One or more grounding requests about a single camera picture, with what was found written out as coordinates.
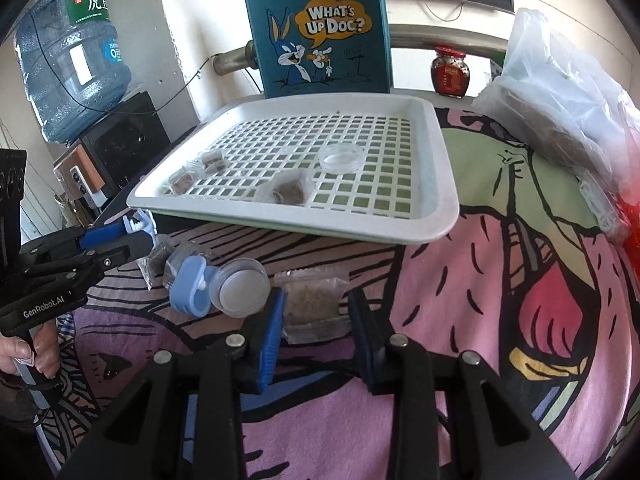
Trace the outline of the person's left hand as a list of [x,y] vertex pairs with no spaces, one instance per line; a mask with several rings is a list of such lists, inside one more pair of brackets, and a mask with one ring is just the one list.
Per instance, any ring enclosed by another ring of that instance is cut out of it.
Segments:
[[55,320],[41,325],[32,336],[32,344],[18,337],[0,336],[0,368],[2,373],[17,375],[16,360],[32,360],[36,370],[47,378],[58,374],[61,366],[58,326]]

